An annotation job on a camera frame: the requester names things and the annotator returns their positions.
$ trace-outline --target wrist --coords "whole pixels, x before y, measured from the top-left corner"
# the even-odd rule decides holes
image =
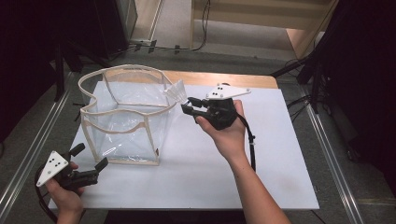
[[[62,223],[79,223],[81,219],[82,209],[75,211],[59,211],[58,224]]]
[[[250,167],[250,163],[248,162],[248,158],[245,154],[242,156],[230,157],[229,159],[227,159],[227,162],[230,164],[233,170],[236,168],[244,168],[247,166]]]

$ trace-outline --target wooden table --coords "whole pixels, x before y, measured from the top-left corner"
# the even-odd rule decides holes
[[[214,86],[217,83],[227,82],[235,87],[252,87],[277,89],[276,80],[268,76],[249,76],[237,74],[220,74],[220,73],[199,73],[199,72],[179,72],[164,71],[169,79],[176,83],[183,79],[187,85],[206,85]]]

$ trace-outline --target person's left hand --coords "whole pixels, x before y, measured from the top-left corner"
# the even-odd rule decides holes
[[[73,162],[70,165],[73,169],[78,168]],[[84,209],[79,195],[83,193],[84,188],[78,189],[78,193],[75,193],[74,191],[62,188],[53,178],[47,181],[46,187],[59,209],[58,223],[61,223],[65,219],[68,220],[65,223],[78,223]]]

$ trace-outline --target person's right hand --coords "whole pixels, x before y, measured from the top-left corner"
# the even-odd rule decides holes
[[[244,109],[240,100],[234,100],[236,112],[244,117]],[[218,148],[220,154],[228,161],[247,160],[245,153],[245,125],[240,119],[236,119],[231,127],[216,130],[207,119],[196,118],[197,123],[209,134]]]

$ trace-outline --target white plastic bracket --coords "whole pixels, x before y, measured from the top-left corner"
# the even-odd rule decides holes
[[[43,186],[45,183],[47,183],[47,181],[49,181],[49,179],[61,172],[62,169],[68,164],[69,162],[65,160],[64,157],[62,157],[58,152],[52,151],[43,171],[41,172],[41,176],[38,178],[36,186]]]
[[[239,88],[239,87],[220,84],[206,95],[206,99],[225,100],[225,99],[233,98],[235,96],[245,95],[249,93],[251,93],[251,91],[248,88]]]

